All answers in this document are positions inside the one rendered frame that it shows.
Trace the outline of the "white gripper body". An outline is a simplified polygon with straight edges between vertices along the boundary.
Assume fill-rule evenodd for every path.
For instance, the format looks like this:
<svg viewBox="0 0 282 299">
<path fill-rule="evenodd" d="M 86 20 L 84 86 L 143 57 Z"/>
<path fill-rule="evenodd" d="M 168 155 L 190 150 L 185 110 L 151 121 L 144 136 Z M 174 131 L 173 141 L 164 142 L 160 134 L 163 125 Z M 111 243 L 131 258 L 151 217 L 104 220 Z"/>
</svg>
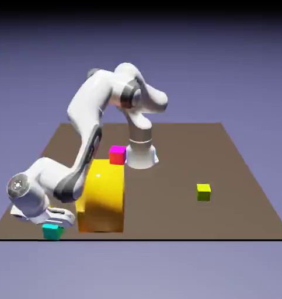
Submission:
<svg viewBox="0 0 282 299">
<path fill-rule="evenodd" d="M 59 227 L 72 227 L 75 223 L 75 216 L 64 208 L 47 207 L 44 211 L 45 224 L 54 224 Z"/>
</svg>

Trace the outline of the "small teal cube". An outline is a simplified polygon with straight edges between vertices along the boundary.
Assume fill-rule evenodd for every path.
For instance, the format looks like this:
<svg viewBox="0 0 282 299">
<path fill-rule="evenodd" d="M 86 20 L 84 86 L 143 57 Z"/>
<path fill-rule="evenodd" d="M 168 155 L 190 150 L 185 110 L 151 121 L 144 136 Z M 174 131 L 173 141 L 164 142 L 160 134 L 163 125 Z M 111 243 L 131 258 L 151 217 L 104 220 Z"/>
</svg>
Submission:
<svg viewBox="0 0 282 299">
<path fill-rule="evenodd" d="M 44 224 L 42 226 L 42 231 L 44 239 L 57 241 L 64 232 L 64 228 L 55 224 Z"/>
</svg>

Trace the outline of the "small red cube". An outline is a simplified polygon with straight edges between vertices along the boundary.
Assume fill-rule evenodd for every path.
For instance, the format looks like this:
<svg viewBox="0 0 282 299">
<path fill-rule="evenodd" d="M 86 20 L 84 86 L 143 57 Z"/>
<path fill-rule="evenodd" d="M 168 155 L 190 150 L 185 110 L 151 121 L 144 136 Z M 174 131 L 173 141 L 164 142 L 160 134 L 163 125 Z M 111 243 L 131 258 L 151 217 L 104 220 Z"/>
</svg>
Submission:
<svg viewBox="0 0 282 299">
<path fill-rule="evenodd" d="M 126 146 L 112 145 L 109 149 L 109 162 L 112 165 L 124 165 L 126 161 Z"/>
</svg>

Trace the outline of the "small yellow-green cube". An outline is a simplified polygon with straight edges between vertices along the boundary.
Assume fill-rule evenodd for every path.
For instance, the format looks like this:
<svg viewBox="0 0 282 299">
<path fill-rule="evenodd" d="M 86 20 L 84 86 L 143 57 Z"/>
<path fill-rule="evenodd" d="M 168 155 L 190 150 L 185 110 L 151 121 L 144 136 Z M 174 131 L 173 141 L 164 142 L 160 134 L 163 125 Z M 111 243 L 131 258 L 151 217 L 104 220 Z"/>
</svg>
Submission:
<svg viewBox="0 0 282 299">
<path fill-rule="evenodd" d="M 210 201 L 211 187 L 208 183 L 197 184 L 197 200 L 198 201 Z"/>
</svg>

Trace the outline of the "large yellow box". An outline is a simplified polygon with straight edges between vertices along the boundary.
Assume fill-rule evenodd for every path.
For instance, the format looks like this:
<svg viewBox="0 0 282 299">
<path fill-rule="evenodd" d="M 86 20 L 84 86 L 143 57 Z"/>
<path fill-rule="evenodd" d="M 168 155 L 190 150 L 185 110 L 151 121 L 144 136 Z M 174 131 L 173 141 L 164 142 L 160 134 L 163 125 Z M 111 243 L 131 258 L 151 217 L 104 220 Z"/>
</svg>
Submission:
<svg viewBox="0 0 282 299">
<path fill-rule="evenodd" d="M 123 232 L 124 165 L 93 160 L 75 209 L 79 232 Z"/>
</svg>

